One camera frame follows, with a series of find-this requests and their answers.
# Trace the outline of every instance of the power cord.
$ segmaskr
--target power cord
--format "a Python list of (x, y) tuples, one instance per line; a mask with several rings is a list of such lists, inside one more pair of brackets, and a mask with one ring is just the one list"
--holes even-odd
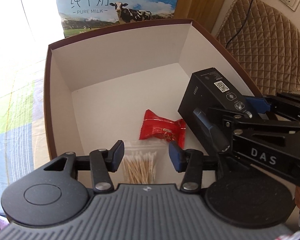
[(235, 35), (227, 42), (227, 44), (226, 44), (226, 49), (228, 48), (229, 43), (230, 43), (236, 36), (238, 36), (238, 34), (242, 31), (244, 25), (246, 24), (246, 22), (247, 22), (247, 20), (248, 20), (248, 17), (249, 17), (249, 14), (250, 14), (250, 11), (251, 11), (251, 6), (252, 6), (253, 1), (254, 1), (254, 0), (251, 0), (251, 2), (250, 2), (249, 9), (248, 9), (248, 12), (247, 12), (247, 16), (246, 16), (246, 18), (245, 18), (245, 20), (244, 20), (244, 22), (243, 22), (241, 28), (240, 28), (240, 29), (237, 31), (237, 33), (236, 33), (236, 34), (235, 34)]

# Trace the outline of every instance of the cow image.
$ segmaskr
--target cow image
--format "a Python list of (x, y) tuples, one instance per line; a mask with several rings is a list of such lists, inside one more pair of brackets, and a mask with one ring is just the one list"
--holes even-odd
[(128, 6), (128, 4), (122, 2), (109, 3), (109, 4), (111, 6), (114, 6), (118, 14), (119, 22), (121, 24), (151, 20), (151, 12), (149, 11), (124, 8)]

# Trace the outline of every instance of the beige chair cushion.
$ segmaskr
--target beige chair cushion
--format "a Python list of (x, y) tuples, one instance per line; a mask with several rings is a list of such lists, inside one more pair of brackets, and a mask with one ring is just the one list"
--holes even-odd
[[(240, 29), (251, 0), (234, 0), (216, 38), (226, 46)], [(300, 32), (279, 10), (254, 0), (248, 21), (229, 44), (263, 94), (300, 92)]]

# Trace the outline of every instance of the black box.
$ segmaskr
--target black box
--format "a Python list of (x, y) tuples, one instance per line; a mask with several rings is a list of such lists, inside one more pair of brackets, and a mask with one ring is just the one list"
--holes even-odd
[[(209, 68), (193, 73), (178, 112), (209, 155), (215, 155), (217, 152), (207, 140), (204, 129), (199, 125), (194, 114), (198, 109), (200, 112), (207, 113), (209, 107), (227, 109), (247, 114), (249, 117), (259, 117), (244, 96), (218, 70)], [(230, 142), (229, 128), (218, 127)]]

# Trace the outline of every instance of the bed sheet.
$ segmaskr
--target bed sheet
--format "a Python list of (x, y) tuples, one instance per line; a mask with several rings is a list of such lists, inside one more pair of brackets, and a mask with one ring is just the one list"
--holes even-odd
[(43, 114), (44, 68), (45, 61), (40, 61), (19, 70), (0, 70), (0, 198), (9, 184), (50, 160)]

